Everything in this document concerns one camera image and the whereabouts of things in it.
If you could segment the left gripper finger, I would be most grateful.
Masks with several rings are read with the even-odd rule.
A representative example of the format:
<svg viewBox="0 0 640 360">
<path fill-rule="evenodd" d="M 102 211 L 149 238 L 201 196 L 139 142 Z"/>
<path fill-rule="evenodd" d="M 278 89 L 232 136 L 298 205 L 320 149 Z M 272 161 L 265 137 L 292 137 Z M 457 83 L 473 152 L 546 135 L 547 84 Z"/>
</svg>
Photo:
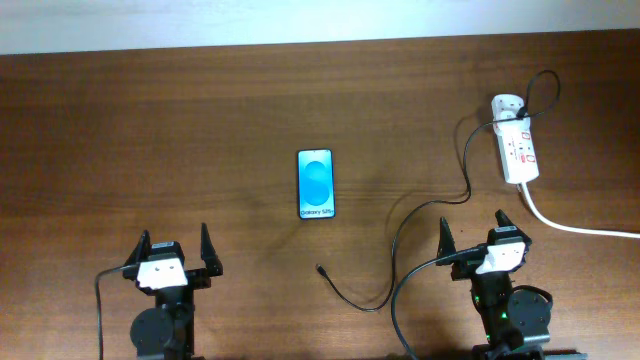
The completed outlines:
<svg viewBox="0 0 640 360">
<path fill-rule="evenodd" d="M 205 223 L 201 224 L 201 259 L 205 263 L 209 276 L 223 275 L 222 263 L 212 245 L 208 227 Z"/>
<path fill-rule="evenodd" d="M 141 237 L 136 247 L 131 252 L 129 257 L 125 261 L 124 265 L 130 266 L 130 265 L 139 264 L 141 261 L 144 261 L 148 257 L 150 250 L 151 250 L 150 234 L 148 230 L 144 230 L 141 234 Z"/>
</svg>

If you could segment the blue screen Galaxy smartphone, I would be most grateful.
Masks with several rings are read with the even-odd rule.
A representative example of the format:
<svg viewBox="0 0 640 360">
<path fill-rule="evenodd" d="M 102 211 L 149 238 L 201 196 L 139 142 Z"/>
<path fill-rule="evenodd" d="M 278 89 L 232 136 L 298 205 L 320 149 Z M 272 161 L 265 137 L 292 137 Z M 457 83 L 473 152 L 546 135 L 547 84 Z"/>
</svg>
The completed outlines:
<svg viewBox="0 0 640 360">
<path fill-rule="evenodd" d="M 336 203 L 332 151 L 299 151 L 297 169 L 299 217 L 302 220 L 334 218 Z"/>
</svg>

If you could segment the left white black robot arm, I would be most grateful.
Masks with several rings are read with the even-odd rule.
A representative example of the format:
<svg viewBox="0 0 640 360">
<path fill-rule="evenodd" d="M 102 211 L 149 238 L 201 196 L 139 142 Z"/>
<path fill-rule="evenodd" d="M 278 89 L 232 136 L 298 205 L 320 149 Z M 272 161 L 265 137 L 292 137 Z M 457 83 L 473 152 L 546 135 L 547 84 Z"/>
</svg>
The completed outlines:
<svg viewBox="0 0 640 360">
<path fill-rule="evenodd" d="M 195 351 L 194 292 L 211 287 L 211 279 L 223 274 L 206 224 L 201 225 L 201 268 L 187 270 L 177 241 L 153 244 L 144 231 L 124 263 L 123 277 L 155 299 L 132 322 L 130 339 L 138 359 L 192 359 Z"/>
</svg>

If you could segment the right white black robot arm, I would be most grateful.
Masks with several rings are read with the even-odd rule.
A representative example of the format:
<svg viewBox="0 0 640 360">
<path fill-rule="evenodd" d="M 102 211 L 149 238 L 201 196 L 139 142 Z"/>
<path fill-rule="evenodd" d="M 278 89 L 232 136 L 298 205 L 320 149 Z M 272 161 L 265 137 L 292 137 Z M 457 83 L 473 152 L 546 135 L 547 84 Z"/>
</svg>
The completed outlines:
<svg viewBox="0 0 640 360">
<path fill-rule="evenodd" d="M 510 275 L 526 263 L 531 238 L 499 210 L 487 240 L 458 251 L 449 224 L 440 219 L 438 266 L 451 268 L 451 279 L 471 282 L 471 299 L 481 317 L 487 342 L 471 350 L 474 359 L 542 359 L 550 341 L 553 307 L 550 293 L 530 285 L 514 286 Z"/>
</svg>

